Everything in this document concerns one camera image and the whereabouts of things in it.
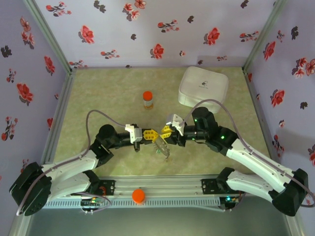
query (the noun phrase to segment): white storage case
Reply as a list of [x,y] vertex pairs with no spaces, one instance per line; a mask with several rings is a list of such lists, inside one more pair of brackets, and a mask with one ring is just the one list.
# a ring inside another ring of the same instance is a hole
[[[223,103],[227,88],[226,75],[191,66],[187,68],[179,86],[178,101],[189,107],[194,107],[205,99],[215,99]],[[217,113],[221,108],[214,102],[205,102],[200,106],[208,108],[212,113]]]

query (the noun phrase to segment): orange bottle cap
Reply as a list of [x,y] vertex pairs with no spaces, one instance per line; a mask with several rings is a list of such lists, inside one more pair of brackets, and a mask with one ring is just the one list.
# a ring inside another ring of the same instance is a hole
[[153,94],[152,94],[150,91],[145,91],[145,92],[143,93],[143,99],[144,99],[145,101],[151,101],[152,98],[153,98]]
[[132,193],[132,199],[137,204],[142,204],[144,202],[146,195],[142,189],[136,189]]

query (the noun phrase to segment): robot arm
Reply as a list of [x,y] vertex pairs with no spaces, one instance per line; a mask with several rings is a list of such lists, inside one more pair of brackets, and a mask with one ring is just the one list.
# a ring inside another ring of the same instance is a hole
[[[196,108],[192,117],[194,125],[181,125],[183,120],[178,115],[170,115],[162,130],[163,140],[182,147],[185,147],[187,140],[203,140],[212,151],[242,163],[257,174],[244,175],[232,168],[225,168],[216,178],[219,189],[248,192],[272,202],[286,215],[296,214],[307,192],[291,178],[308,187],[307,173],[300,169],[294,172],[253,149],[232,130],[218,126],[214,115],[205,107]],[[155,131],[141,129],[136,124],[127,124],[125,130],[128,133],[118,134],[113,126],[102,126],[86,155],[81,153],[79,158],[75,156],[65,160],[62,166],[60,163],[43,166],[35,162],[29,164],[10,188],[10,194],[18,205],[34,180],[47,170],[52,171],[43,175],[30,191],[22,207],[24,215],[32,215],[48,201],[68,194],[95,194],[99,179],[92,169],[104,165],[113,157],[110,149],[133,146],[135,151],[139,151],[140,144],[151,144],[158,136]]]
[[219,188],[248,192],[270,201],[286,215],[296,214],[307,192],[291,178],[308,187],[306,172],[301,169],[294,172],[242,142],[234,131],[218,126],[214,115],[205,107],[196,108],[192,117],[195,125],[188,126],[186,123],[181,125],[183,120],[178,115],[170,115],[163,129],[164,140],[182,147],[185,147],[187,140],[204,140],[212,151],[240,162],[257,174],[244,175],[232,168],[225,168],[217,177]]
[[10,188],[10,194],[20,205],[31,184],[47,170],[33,187],[21,211],[25,216],[32,215],[44,205],[56,198],[78,192],[95,193],[99,189],[99,179],[93,169],[107,163],[114,155],[109,150],[134,146],[140,150],[140,144],[150,144],[152,140],[145,135],[150,129],[141,129],[136,124],[127,124],[128,133],[118,134],[114,127],[106,124],[96,135],[89,150],[65,161],[39,166],[36,162],[29,164]]

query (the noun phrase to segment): small bottle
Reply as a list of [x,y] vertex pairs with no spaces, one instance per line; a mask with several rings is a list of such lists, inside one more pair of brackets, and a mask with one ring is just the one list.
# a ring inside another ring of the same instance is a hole
[[153,94],[150,91],[145,91],[143,93],[143,103],[145,109],[153,108]]

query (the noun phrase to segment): red flower print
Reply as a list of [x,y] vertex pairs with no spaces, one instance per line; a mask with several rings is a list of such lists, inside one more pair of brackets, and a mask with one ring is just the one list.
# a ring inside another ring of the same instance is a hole
[[215,45],[216,40],[219,38],[220,32],[218,28],[214,27],[208,34],[205,35],[205,43],[208,45]]
[[27,41],[28,38],[29,38],[28,34],[25,31],[23,31],[22,32],[22,39],[23,39],[23,41]]
[[240,34],[240,38],[242,39],[241,42],[246,42],[250,40],[257,40],[257,37],[259,35],[258,31],[255,31],[254,33],[242,33]]
[[140,14],[139,14],[139,11],[132,11],[132,12],[131,12],[131,18],[132,18],[133,20],[136,20],[139,15],[140,15]]
[[16,88],[18,89],[20,100],[29,105],[33,101],[33,94],[30,92],[29,87],[26,84],[18,83]]
[[137,8],[144,9],[144,6],[146,5],[146,2],[143,1],[143,0],[135,0],[134,5],[135,5]]
[[272,141],[272,145],[277,151],[277,156],[280,158],[284,152],[284,147],[282,147],[279,143],[279,138],[277,135],[274,136],[274,140]]
[[304,72],[303,69],[299,69],[294,75],[295,75],[296,78],[300,78],[301,79],[303,77],[303,75],[305,75],[305,72]]
[[305,66],[306,75],[312,75],[315,72],[315,59],[311,60],[310,63],[307,63]]
[[28,159],[27,160],[23,159],[23,165],[22,165],[22,168],[21,168],[21,173],[25,170],[26,166],[28,165],[28,162],[29,162]]
[[82,60],[79,60],[78,62],[72,62],[70,61],[69,62],[69,65],[73,66],[73,68],[81,68],[83,67],[83,61]]
[[11,117],[6,117],[5,121],[6,121],[5,132],[1,134],[1,139],[3,141],[6,141],[8,138],[13,139],[15,133],[14,128],[17,123],[17,118],[14,119],[15,123],[11,121]]
[[71,14],[71,11],[65,11],[65,7],[67,7],[65,5],[64,2],[60,1],[59,2],[59,5],[58,6],[51,6],[51,5],[47,5],[46,6],[46,10],[49,11],[49,12],[52,12],[53,13],[53,16],[55,17],[59,17],[59,16],[62,16],[63,14],[66,14],[66,15],[70,15]]
[[32,35],[32,33],[30,33],[29,35],[29,42],[34,46],[35,41],[34,41],[34,36]]
[[53,73],[55,72],[55,66],[53,65],[53,61],[48,56],[44,56],[44,59],[45,59],[46,69],[48,73],[53,75]]
[[312,149],[308,149],[310,154],[310,161],[312,162],[313,166],[315,166],[315,145],[313,145]]
[[54,120],[53,118],[47,119],[47,124],[48,124],[49,130],[51,128],[51,125],[53,124],[53,120]]
[[280,122],[279,122],[279,127],[280,127],[280,128],[283,128],[284,125],[285,125],[284,119],[283,119],[283,120],[280,120]]
[[280,105],[284,100],[284,90],[278,91],[276,89],[273,93],[273,96],[270,96],[270,98],[273,107],[275,107],[276,105]]
[[249,82],[252,81],[252,73],[248,74],[248,80],[249,80]]
[[29,22],[26,21],[23,17],[21,17],[20,23],[21,23],[21,26],[23,27],[23,29],[24,29],[25,32],[28,32],[28,31],[31,30],[31,27],[30,27]]
[[125,9],[126,11],[132,11],[132,5],[131,5],[131,3],[126,3],[125,6],[124,6],[124,9]]
[[304,64],[305,64],[305,63],[307,63],[306,58],[301,58],[300,61],[299,61],[300,67],[304,67]]
[[310,161],[312,162],[313,166],[315,166],[315,152],[310,154]]
[[115,49],[113,49],[112,51],[110,51],[110,52],[100,52],[100,54],[102,55],[102,56],[105,56],[105,59],[111,59],[111,58],[119,58],[120,56],[119,55],[116,55],[116,50]]
[[266,61],[275,52],[275,50],[274,50],[275,49],[275,45],[276,45],[275,41],[273,41],[272,43],[268,43],[266,45],[265,51],[263,52],[264,53],[264,58],[265,58]]
[[90,30],[87,26],[82,26],[81,35],[82,35],[82,37],[83,37],[85,42],[87,42],[89,44],[94,43],[94,41],[93,41],[93,38],[94,38],[93,31]]
[[163,22],[160,22],[158,23],[157,27],[159,27],[161,30],[162,33],[165,33],[165,32],[170,32],[171,30],[173,31],[179,31],[179,27],[175,27],[175,24],[177,24],[177,20],[172,20],[171,23],[163,23]]
[[161,59],[162,54],[164,53],[164,48],[158,43],[153,49],[150,51],[152,57],[151,58],[156,58],[156,59]]

